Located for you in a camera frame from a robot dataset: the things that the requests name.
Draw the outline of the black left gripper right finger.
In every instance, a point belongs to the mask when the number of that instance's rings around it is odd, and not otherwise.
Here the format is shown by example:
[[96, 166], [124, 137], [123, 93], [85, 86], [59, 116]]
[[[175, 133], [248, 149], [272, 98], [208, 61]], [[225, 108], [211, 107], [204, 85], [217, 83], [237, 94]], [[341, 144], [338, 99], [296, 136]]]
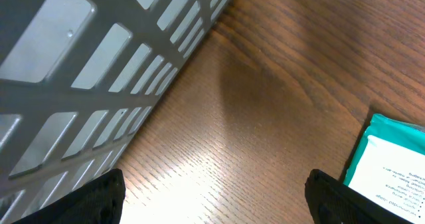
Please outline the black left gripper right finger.
[[306, 180], [305, 199], [315, 224], [408, 223], [319, 169]]

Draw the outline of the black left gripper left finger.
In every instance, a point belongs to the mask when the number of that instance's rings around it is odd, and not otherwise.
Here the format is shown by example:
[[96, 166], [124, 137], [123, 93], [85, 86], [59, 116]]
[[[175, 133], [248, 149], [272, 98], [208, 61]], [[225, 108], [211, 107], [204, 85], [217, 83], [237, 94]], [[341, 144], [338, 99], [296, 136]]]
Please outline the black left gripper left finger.
[[17, 221], [18, 224], [119, 224], [126, 186], [116, 168]]

